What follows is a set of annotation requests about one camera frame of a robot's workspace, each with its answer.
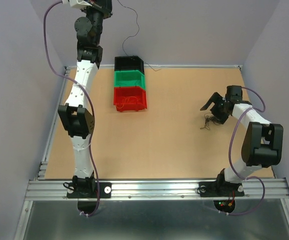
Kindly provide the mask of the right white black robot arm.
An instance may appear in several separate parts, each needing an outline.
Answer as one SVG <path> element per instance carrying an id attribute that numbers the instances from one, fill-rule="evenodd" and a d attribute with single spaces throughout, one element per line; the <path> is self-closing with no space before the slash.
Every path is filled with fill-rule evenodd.
<path id="1" fill-rule="evenodd" d="M 280 163 L 283 149 L 284 128 L 281 124 L 272 123 L 261 116 L 265 109 L 258 109 L 243 99 L 243 86 L 229 85 L 225 96 L 214 92 L 202 111 L 211 108 L 213 119 L 224 124 L 229 116 L 237 120 L 228 149 L 229 167 L 224 168 L 215 181 L 203 183 L 200 193 L 215 192 L 226 195 L 238 190 L 242 182 L 255 179 L 254 172 L 276 166 Z M 240 158 L 233 162 L 232 147 L 238 127 L 246 128 Z"/>

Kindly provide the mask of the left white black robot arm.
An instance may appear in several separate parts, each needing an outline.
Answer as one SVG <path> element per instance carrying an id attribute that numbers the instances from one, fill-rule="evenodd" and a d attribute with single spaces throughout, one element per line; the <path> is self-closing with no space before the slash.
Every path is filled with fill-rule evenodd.
<path id="1" fill-rule="evenodd" d="M 74 23 L 77 39 L 77 69 L 70 94 L 58 114 L 73 147 L 75 170 L 71 183 L 65 187 L 91 197 L 97 189 L 95 167 L 90 156 L 91 138 L 95 117 L 90 106 L 89 92 L 99 70 L 103 48 L 100 46 L 103 21 L 112 16 L 110 0 L 71 0 L 72 8 L 80 9 L 85 16 Z"/>

